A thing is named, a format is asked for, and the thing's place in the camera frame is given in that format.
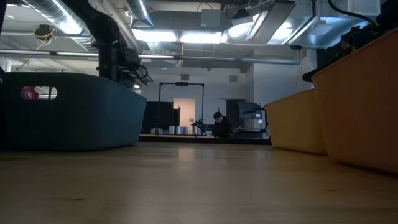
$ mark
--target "doorway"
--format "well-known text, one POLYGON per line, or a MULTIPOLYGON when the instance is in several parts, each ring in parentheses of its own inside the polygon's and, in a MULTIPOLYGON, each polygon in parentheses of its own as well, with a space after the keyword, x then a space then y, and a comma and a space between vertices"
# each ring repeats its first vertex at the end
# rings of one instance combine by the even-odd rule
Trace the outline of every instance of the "doorway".
POLYGON ((196 99, 174 98, 174 109, 180 108, 180 126, 188 127, 191 134, 191 124, 195 122, 196 99))
POLYGON ((244 102, 244 100, 226 100, 226 117, 232 128, 244 128, 244 120, 239 117, 239 102, 244 102))

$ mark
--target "black monitor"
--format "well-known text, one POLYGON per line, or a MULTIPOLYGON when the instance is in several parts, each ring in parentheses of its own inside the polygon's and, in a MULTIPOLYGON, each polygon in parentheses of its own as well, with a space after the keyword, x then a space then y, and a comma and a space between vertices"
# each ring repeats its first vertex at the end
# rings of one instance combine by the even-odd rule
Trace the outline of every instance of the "black monitor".
POLYGON ((238 108, 240 119, 262 119, 262 107, 258 103, 239 102, 238 108))

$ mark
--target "wooden floor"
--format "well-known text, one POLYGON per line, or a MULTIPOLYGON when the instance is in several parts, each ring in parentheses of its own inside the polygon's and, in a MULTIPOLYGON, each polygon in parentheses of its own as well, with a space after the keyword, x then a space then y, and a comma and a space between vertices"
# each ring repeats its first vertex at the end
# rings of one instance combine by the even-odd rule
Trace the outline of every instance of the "wooden floor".
POLYGON ((268 146, 3 152, 0 223, 398 223, 398 179, 268 146))

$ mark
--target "dark blue bin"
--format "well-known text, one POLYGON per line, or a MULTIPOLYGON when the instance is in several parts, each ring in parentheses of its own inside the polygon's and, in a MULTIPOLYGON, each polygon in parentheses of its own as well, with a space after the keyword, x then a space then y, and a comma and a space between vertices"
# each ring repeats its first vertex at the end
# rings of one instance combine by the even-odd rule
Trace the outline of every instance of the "dark blue bin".
POLYGON ((5 73, 2 105, 11 148, 89 151, 138 142, 146 99, 105 78, 79 73, 5 73), (25 86, 57 89, 26 100, 25 86))

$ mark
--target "plastic bin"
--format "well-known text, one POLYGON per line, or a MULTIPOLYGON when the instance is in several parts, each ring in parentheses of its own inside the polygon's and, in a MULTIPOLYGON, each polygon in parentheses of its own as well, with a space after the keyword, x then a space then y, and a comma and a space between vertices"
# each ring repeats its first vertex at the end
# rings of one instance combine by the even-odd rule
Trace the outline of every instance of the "plastic bin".
POLYGON ((398 173, 397 40, 395 29, 313 76, 332 159, 398 173))
POLYGON ((269 103, 266 111, 274 147, 326 154, 313 90, 269 103))
POLYGON ((139 139, 146 99, 124 86, 79 73, 2 77, 1 103, 11 148, 87 151, 130 146, 139 139), (57 96, 23 99, 25 86, 52 86, 57 96))

